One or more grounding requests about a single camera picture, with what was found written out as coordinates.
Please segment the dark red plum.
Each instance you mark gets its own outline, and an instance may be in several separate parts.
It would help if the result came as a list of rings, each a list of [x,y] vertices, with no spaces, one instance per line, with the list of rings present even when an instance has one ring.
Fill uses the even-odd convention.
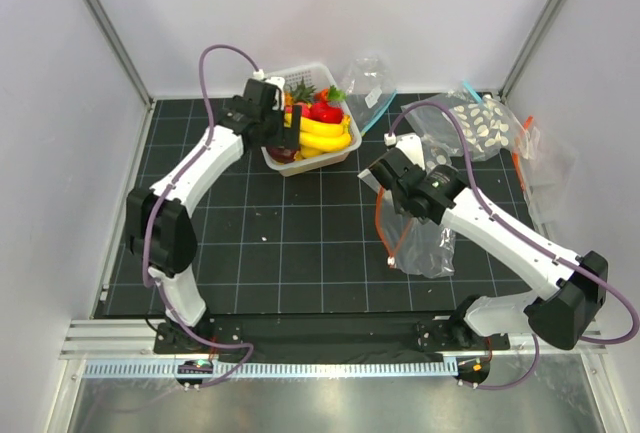
[[[267,152],[274,161],[283,164],[294,162],[298,153],[297,150],[279,147],[269,147]]]

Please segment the yellow banana bunch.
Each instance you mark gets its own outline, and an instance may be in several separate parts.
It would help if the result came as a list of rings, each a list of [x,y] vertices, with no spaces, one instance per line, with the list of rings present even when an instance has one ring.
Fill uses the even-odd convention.
[[[347,148],[352,141],[351,118],[343,116],[340,124],[326,124],[302,117],[300,148],[295,161],[325,153],[336,153]]]

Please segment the orange zipper clear bag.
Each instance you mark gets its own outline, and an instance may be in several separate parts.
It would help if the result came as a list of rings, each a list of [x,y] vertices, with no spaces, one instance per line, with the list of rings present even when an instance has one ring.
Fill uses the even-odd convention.
[[[397,213],[391,193],[383,188],[376,197],[374,225],[390,269],[428,279],[454,274],[455,233]]]

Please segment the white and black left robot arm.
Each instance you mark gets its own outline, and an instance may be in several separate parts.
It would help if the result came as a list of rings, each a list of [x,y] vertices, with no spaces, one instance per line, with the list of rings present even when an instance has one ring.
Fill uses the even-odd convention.
[[[145,287],[155,287],[176,339],[190,353],[208,348],[212,339],[209,312],[196,286],[193,263],[198,238],[192,216],[219,177],[257,146],[291,146],[287,94],[282,87],[258,87],[229,99],[220,108],[202,99],[207,123],[193,148],[173,169],[148,187],[132,189],[126,198],[124,239],[138,257]]]

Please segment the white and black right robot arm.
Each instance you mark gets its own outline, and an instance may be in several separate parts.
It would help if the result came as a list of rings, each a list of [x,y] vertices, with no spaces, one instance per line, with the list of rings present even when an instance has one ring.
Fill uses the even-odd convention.
[[[606,297],[597,283],[608,273],[601,255],[578,256],[550,242],[475,193],[451,166],[426,171],[393,147],[369,171],[397,212],[463,235],[529,286],[509,296],[469,296],[450,319],[457,346],[472,349],[498,334],[534,333],[561,350],[582,340]]]

